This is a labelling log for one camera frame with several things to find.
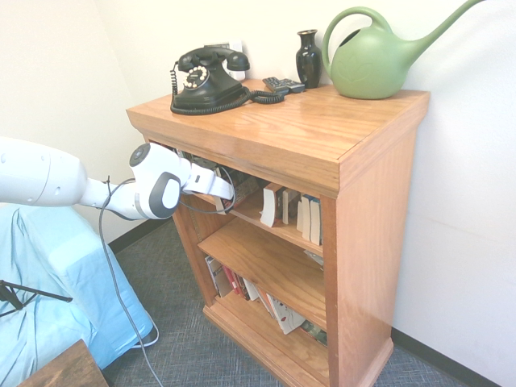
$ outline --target rotary dial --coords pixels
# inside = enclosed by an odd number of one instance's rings
[[[197,66],[191,69],[183,81],[186,89],[196,89],[208,80],[210,72],[203,66]]]

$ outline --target black rotary telephone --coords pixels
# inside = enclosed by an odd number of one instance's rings
[[[249,60],[242,53],[228,48],[204,47],[190,51],[179,58],[170,71],[172,77],[172,103],[170,110],[177,114],[202,115],[242,106],[246,101],[278,103],[284,96],[264,91],[250,91],[231,78],[223,68],[232,71],[249,70]],[[184,89],[177,93],[176,66],[188,73]]]

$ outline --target watering can handle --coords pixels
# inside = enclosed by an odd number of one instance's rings
[[[335,18],[331,21],[330,25],[326,29],[326,33],[324,34],[324,38],[322,39],[322,63],[324,64],[324,68],[326,69],[328,75],[331,75],[330,56],[328,54],[331,33],[342,19],[350,15],[368,16],[372,20],[371,27],[391,32],[390,25],[387,23],[387,20],[385,20],[385,18],[375,10],[372,10],[371,8],[367,8],[365,6],[355,6],[335,16]]]

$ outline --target wooden bookshelf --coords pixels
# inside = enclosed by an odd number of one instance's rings
[[[198,246],[315,325],[327,329],[323,271],[298,246],[240,218]]]
[[[234,293],[216,298],[204,313],[215,325],[247,349],[288,385],[329,386],[328,350],[297,329],[284,335],[264,306]]]
[[[196,194],[196,196],[214,205],[214,200],[210,196],[201,194]],[[246,222],[249,222],[250,224],[253,224],[254,226],[270,232],[271,234],[277,235],[290,243],[294,243],[300,248],[304,248],[318,256],[323,256],[323,246],[312,243],[307,239],[303,239],[301,232],[296,228],[296,224],[283,224],[282,222],[279,222],[277,225],[274,225],[274,227],[264,225],[260,221],[260,211],[263,207],[264,194],[262,190],[259,190],[249,198],[246,198],[245,202],[240,203],[234,210],[231,210],[230,213]]]
[[[263,89],[257,80],[249,89]],[[429,93],[345,98],[331,85],[276,105],[246,103],[207,116],[170,112],[170,96],[127,111],[147,141],[180,148],[320,198],[324,246],[295,225],[266,227],[257,193],[230,214],[179,206],[174,221],[205,300],[206,317],[285,385],[371,387],[390,338],[417,127]],[[214,210],[204,195],[183,197]],[[324,272],[303,250],[324,258]],[[220,298],[212,255],[327,331],[328,348],[300,330],[283,335],[259,302]]]

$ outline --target black vase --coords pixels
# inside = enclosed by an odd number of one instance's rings
[[[299,80],[305,84],[307,89],[314,89],[318,86],[323,71],[321,50],[315,45],[316,32],[317,30],[298,32],[301,37],[301,48],[296,53],[296,67]]]

